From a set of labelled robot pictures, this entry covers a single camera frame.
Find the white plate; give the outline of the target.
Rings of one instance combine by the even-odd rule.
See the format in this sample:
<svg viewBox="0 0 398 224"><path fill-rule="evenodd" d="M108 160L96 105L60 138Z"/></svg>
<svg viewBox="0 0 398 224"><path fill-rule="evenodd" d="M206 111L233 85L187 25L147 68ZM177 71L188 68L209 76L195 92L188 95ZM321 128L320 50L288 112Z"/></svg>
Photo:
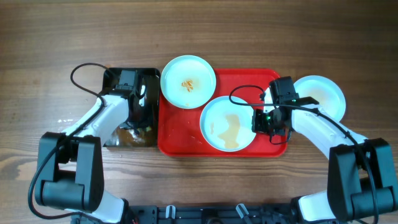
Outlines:
<svg viewBox="0 0 398 224"><path fill-rule="evenodd" d="M195 55L172 59L160 77L163 96L181 109L203 106L213 96L216 83L216 74L211 65Z"/></svg>
<svg viewBox="0 0 398 224"><path fill-rule="evenodd" d="M222 152L237 152L256 137L252 131L254 109L238 97L220 96L202 110L200 131L205 141Z"/></svg>
<svg viewBox="0 0 398 224"><path fill-rule="evenodd" d="M294 83L300 97L310 96L336 121L341 121L346 111L346 99L340 87L330 79L309 75Z"/></svg>

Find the green and yellow sponge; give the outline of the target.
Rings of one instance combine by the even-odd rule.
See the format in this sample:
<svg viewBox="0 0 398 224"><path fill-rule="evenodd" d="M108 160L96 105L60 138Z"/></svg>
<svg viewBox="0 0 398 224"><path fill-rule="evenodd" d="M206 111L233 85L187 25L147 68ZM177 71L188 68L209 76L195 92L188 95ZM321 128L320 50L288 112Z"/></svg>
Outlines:
<svg viewBox="0 0 398 224"><path fill-rule="evenodd" d="M139 126L138 128L136 128L137 134L148 133L148 132L151 132L152 130L153 130L152 126L145 126L145 125L142 125L142 126Z"/></svg>

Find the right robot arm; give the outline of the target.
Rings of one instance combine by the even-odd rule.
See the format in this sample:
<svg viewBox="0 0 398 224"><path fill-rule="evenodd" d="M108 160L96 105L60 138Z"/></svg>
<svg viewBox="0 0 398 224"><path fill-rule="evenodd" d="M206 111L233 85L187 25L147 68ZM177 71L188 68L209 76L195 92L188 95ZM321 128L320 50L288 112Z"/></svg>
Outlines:
<svg viewBox="0 0 398 224"><path fill-rule="evenodd" d="M303 223L349 222L397 210L397 177L391 146L368 139L328 116L311 97L280 96L273 110L255 110L252 130L269 136L285 130L310 140L328 158L327 189L296 199Z"/></svg>

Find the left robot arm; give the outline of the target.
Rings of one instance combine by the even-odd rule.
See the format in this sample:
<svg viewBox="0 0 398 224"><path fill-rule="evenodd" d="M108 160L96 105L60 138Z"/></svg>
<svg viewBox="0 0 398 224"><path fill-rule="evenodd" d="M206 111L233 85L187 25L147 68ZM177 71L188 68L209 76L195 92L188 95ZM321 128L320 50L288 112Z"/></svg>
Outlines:
<svg viewBox="0 0 398 224"><path fill-rule="evenodd" d="M73 126L46 132L39 141L37 169L30 182L27 204L44 220L85 218L97 223L138 223L129 202L105 190L102 147L122 124L156 119L159 95L131 91L97 93L94 106Z"/></svg>

